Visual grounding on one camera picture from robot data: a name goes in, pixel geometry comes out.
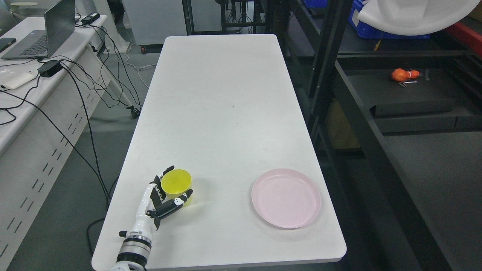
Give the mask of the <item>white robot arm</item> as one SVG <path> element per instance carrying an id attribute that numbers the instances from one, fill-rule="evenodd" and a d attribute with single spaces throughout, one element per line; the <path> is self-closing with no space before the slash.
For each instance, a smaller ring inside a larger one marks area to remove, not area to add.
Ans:
<path id="1" fill-rule="evenodd" d="M 152 249 L 152 241 L 139 233 L 119 232 L 124 241 L 111 271 L 146 271 L 146 264 Z"/>

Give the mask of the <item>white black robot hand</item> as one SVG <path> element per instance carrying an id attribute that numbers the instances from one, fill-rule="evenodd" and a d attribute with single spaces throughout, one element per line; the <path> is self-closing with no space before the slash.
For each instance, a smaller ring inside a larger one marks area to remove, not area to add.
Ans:
<path id="1" fill-rule="evenodd" d="M 170 166 L 161 175 L 155 175 L 154 180 L 147 185 L 137 208 L 134 226 L 131 230 L 126 230 L 128 233 L 139 233 L 151 239 L 152 233 L 159 229 L 161 220 L 189 203 L 193 189 L 188 189 L 174 199 L 166 199 L 166 193 L 162 190 L 162 177 L 174 169 L 174 165 Z"/>

